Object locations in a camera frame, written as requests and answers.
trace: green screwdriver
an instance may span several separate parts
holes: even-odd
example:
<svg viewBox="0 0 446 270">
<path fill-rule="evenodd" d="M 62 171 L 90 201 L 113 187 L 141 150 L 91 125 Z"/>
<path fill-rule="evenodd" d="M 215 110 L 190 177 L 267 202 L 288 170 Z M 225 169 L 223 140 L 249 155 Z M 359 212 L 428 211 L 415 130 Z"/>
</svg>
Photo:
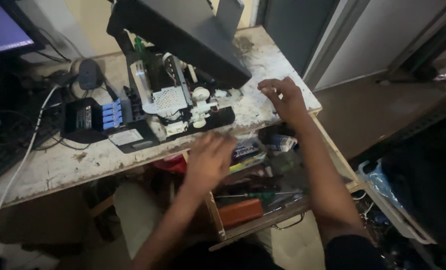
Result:
<svg viewBox="0 0 446 270">
<path fill-rule="evenodd" d="M 240 195 L 226 195 L 226 196 L 216 196 L 215 198 L 236 198 L 236 197 L 248 197 L 248 198 L 258 198 L 258 199 L 271 199 L 276 195 L 280 194 L 300 194 L 303 191 L 291 191 L 291 192 L 258 192 L 258 193 L 244 193 Z"/>
</svg>

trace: hand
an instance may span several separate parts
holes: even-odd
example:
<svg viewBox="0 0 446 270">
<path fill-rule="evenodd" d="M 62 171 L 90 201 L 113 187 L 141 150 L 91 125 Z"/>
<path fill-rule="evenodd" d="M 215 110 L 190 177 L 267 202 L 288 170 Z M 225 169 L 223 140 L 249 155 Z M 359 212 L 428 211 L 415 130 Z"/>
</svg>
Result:
<svg viewBox="0 0 446 270">
<path fill-rule="evenodd" d="M 258 83 L 258 89 L 273 103 L 281 120 L 292 128 L 296 129 L 301 122 L 301 117 L 308 115 L 301 89 L 290 77 L 282 81 L 264 80 Z"/>
<path fill-rule="evenodd" d="M 208 132 L 191 146 L 184 186 L 196 196 L 204 196 L 230 172 L 236 139 Z"/>
</svg>

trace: red object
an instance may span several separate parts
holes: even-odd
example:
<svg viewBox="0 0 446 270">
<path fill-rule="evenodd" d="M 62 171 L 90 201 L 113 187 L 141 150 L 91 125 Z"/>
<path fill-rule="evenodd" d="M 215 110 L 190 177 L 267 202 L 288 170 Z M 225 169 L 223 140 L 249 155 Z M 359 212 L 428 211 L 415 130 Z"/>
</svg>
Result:
<svg viewBox="0 0 446 270">
<path fill-rule="evenodd" d="M 218 208 L 218 212 L 225 229 L 263 216 L 263 208 L 259 199 L 250 199 L 227 205 Z"/>
<path fill-rule="evenodd" d="M 162 169 L 168 172 L 185 174 L 186 173 L 186 161 L 184 161 L 183 155 L 178 155 L 169 160 L 157 160 L 152 162 L 153 166 L 158 169 Z"/>
</svg>

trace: drawer handle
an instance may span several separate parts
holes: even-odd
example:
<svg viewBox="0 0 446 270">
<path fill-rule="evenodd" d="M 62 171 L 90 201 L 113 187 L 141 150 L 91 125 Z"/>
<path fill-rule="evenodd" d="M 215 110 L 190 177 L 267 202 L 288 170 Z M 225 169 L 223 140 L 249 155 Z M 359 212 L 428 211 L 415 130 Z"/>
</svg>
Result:
<svg viewBox="0 0 446 270">
<path fill-rule="evenodd" d="M 282 230 L 284 230 L 284 229 L 288 229 L 288 228 L 293 227 L 294 225 L 296 225 L 296 224 L 302 222 L 302 221 L 303 221 L 303 218 L 304 218 L 304 213 L 303 213 L 303 214 L 300 214 L 300 220 L 298 220 L 297 222 L 295 222 L 295 223 L 293 223 L 293 224 L 291 224 L 291 225 L 289 225 L 289 226 L 280 228 L 280 227 L 278 227 L 277 224 L 275 224 L 275 225 L 273 225 L 272 227 L 275 228 L 275 229 L 277 229 L 277 230 L 279 230 L 279 231 L 282 231 Z"/>
</svg>

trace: printer label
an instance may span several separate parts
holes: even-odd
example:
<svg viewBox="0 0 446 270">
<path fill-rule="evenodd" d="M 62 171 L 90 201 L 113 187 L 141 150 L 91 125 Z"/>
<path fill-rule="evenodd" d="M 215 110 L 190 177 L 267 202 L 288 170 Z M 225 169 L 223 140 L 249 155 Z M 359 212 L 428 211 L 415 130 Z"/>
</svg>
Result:
<svg viewBox="0 0 446 270">
<path fill-rule="evenodd" d="M 132 142 L 136 142 L 142 140 L 143 137 L 136 129 L 126 130 L 123 132 L 111 134 L 109 136 L 110 141 L 118 146 L 122 146 L 125 144 L 130 144 Z"/>
</svg>

